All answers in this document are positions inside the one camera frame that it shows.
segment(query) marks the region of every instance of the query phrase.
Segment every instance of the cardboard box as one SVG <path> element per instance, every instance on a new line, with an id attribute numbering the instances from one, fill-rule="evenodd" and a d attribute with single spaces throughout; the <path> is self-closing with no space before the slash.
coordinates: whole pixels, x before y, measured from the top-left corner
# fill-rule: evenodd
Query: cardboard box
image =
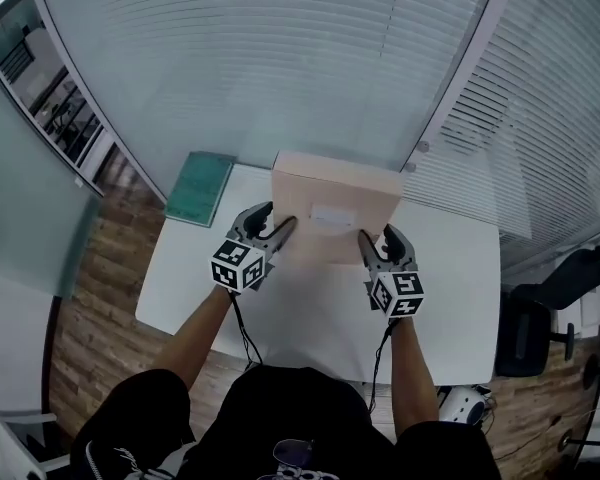
<path id="1" fill-rule="evenodd" d="M 359 230 L 374 238 L 382 233 L 403 184 L 397 172 L 281 151 L 272 172 L 274 222 L 298 218 L 281 255 L 311 263 L 361 263 Z"/>

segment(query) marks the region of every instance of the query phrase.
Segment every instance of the window blinds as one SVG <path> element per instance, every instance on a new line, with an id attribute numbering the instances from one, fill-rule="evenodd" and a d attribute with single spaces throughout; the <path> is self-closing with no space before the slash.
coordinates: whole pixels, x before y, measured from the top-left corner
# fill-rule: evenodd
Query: window blinds
<path id="1" fill-rule="evenodd" d="M 509 0 L 405 196 L 497 224 L 504 268 L 600 232 L 600 0 Z"/>
<path id="2" fill-rule="evenodd" d="M 192 150 L 400 169 L 485 1 L 45 3 L 103 113 L 168 194 Z"/>

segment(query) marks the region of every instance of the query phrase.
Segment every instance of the green book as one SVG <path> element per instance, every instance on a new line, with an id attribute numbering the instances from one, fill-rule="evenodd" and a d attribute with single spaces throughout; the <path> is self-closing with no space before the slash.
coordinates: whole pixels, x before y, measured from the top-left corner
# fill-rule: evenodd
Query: green book
<path id="1" fill-rule="evenodd" d="M 165 215 L 211 227 L 232 167 L 230 156 L 203 151 L 189 153 L 167 200 Z"/>

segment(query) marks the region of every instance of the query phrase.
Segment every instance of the person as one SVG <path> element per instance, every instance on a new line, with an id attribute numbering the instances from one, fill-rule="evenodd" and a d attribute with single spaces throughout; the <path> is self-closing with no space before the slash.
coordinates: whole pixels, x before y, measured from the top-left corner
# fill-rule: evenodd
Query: person
<path id="1" fill-rule="evenodd" d="M 436 390 L 410 318 L 391 335 L 395 445 L 372 426 L 349 384 L 311 368 L 266 365 L 233 383 L 196 442 L 188 391 L 230 305 L 228 292 L 213 288 L 151 369 L 112 390 L 73 443 L 73 478 L 500 478 L 479 428 L 438 421 Z"/>

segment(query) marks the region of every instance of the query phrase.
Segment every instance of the black chair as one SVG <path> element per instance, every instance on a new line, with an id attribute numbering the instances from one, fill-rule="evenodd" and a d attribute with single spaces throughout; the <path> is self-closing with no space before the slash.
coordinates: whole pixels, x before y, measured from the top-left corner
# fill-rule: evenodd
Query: black chair
<path id="1" fill-rule="evenodd" d="M 600 286 L 600 246 L 573 252 L 541 284 L 526 284 L 503 293 L 495 373 L 534 377 L 547 363 L 551 341 L 565 344 L 565 361 L 573 356 L 574 328 L 551 332 L 551 310 L 562 310 Z"/>

